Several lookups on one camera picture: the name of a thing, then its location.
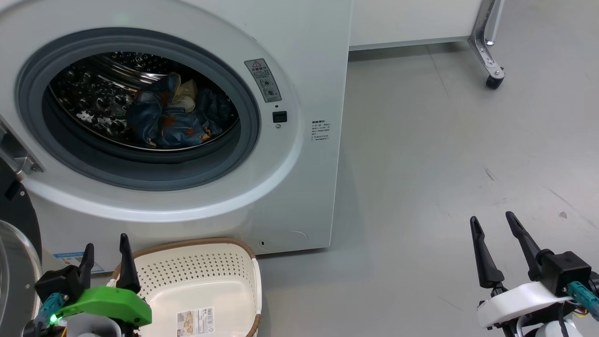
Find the blue cartoon print cloth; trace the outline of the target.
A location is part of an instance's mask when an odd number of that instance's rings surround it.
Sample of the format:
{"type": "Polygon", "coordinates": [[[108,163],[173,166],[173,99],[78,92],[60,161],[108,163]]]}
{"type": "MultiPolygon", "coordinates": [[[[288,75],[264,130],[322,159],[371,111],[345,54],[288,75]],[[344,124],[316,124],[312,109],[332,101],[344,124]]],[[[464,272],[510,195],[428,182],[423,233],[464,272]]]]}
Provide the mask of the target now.
{"type": "Polygon", "coordinates": [[[126,121],[139,142],[149,148],[178,150],[198,147],[223,131],[199,109],[194,80],[177,73],[144,87],[128,108],[126,121]]]}

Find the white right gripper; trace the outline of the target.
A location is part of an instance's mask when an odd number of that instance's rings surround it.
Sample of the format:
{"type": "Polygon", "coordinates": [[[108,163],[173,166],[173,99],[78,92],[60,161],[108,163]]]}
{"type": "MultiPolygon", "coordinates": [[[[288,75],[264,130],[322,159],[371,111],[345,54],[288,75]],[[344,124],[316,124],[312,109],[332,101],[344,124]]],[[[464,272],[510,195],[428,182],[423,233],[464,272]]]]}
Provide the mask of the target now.
{"type": "MultiPolygon", "coordinates": [[[[541,251],[537,243],[522,226],[516,215],[507,211],[505,217],[512,235],[518,240],[531,281],[505,293],[501,293],[484,301],[477,308],[478,322],[482,328],[504,323],[514,318],[545,309],[555,303],[571,300],[570,296],[558,297],[550,292],[541,282],[541,265],[536,258],[541,251]]],[[[504,275],[499,271],[485,243],[485,233],[476,216],[470,218],[470,229],[474,247],[475,263],[479,286],[494,289],[503,286],[504,275]]]]}

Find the white front-load washing machine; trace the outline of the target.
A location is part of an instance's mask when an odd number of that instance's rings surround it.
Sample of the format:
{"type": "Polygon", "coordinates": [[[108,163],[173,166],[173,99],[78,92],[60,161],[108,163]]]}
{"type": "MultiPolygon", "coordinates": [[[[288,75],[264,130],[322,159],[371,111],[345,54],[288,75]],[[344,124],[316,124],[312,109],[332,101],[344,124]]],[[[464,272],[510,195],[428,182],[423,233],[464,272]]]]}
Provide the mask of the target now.
{"type": "Polygon", "coordinates": [[[351,14],[352,0],[0,0],[0,159],[29,194],[42,257],[92,243],[113,271],[122,233],[134,251],[329,247],[351,14]],[[252,59],[280,102],[264,102],[252,59]],[[170,73],[223,90],[237,122],[198,147],[142,145],[126,113],[170,73]]]}

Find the dark washing machine door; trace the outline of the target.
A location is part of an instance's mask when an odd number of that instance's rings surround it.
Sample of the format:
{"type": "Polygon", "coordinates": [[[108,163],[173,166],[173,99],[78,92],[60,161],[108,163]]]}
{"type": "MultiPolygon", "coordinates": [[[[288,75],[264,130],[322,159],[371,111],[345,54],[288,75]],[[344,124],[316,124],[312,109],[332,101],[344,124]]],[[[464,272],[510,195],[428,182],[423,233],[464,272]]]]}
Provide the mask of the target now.
{"type": "Polygon", "coordinates": [[[29,194],[0,159],[0,337],[22,337],[26,324],[37,315],[41,248],[29,194]]]}

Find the white table with caster leg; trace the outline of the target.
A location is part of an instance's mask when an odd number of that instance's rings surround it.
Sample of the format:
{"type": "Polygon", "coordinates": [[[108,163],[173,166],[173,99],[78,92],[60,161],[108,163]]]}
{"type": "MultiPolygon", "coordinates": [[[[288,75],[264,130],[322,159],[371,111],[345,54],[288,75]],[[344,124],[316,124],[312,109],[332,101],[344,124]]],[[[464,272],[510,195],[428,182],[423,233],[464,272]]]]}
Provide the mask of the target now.
{"type": "Polygon", "coordinates": [[[489,47],[504,0],[354,0],[350,50],[466,41],[488,73],[486,86],[503,83],[489,47]]]}

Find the cream perforated laundry basket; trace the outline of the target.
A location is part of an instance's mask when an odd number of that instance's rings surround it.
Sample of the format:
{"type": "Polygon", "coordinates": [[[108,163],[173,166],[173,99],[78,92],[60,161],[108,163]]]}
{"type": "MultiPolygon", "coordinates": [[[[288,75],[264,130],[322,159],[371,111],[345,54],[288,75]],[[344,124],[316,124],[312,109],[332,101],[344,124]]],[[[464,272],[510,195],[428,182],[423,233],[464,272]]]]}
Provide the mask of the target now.
{"type": "Polygon", "coordinates": [[[216,332],[199,337],[257,337],[263,283],[254,252],[233,238],[172,242],[133,254],[139,296],[152,324],[138,337],[177,337],[179,312],[214,307],[216,332]]]}

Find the blue energy label sticker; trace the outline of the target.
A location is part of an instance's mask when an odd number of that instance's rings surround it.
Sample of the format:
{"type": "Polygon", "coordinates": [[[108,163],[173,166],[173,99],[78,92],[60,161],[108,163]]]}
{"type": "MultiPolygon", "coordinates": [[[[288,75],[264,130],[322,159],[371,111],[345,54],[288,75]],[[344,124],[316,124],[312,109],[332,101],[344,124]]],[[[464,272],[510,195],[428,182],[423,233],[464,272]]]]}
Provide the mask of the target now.
{"type": "MultiPolygon", "coordinates": [[[[83,260],[84,252],[67,252],[62,254],[53,254],[54,258],[64,263],[64,265],[69,266],[80,266],[83,260]]],[[[94,266],[91,269],[92,274],[97,273],[105,273],[105,269],[99,266],[98,263],[94,262],[94,266]]]]}

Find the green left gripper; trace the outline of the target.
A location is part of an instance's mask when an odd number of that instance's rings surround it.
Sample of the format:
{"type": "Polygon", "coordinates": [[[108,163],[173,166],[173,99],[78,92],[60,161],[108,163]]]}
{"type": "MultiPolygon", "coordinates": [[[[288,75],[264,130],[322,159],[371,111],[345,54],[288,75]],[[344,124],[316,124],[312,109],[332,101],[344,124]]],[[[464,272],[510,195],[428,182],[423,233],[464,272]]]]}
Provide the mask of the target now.
{"type": "Polygon", "coordinates": [[[90,288],[91,271],[95,266],[94,244],[88,243],[79,266],[79,282],[85,290],[75,303],[56,312],[58,318],[82,312],[121,320],[134,327],[152,324],[151,307],[137,294],[141,290],[133,252],[126,233],[120,235],[119,251],[122,255],[120,275],[116,288],[97,286],[90,288]]]}

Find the paper label in basket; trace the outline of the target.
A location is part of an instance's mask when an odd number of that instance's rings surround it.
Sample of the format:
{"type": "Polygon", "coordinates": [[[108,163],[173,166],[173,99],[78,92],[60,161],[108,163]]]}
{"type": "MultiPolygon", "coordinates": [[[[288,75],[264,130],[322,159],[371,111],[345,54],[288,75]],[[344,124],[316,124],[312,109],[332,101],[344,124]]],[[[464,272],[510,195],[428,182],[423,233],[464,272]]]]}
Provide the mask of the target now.
{"type": "Polygon", "coordinates": [[[177,337],[199,337],[215,332],[214,307],[177,314],[177,337]]]}

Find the grey warning sticker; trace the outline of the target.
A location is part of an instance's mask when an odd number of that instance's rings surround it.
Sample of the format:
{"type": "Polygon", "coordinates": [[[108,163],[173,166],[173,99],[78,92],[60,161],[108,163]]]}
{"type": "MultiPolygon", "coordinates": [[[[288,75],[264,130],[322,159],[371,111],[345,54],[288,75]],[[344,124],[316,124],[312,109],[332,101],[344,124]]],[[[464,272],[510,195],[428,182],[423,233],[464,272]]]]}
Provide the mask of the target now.
{"type": "Polygon", "coordinates": [[[260,89],[264,102],[280,102],[282,96],[270,67],[264,59],[252,59],[244,62],[260,89]]]}

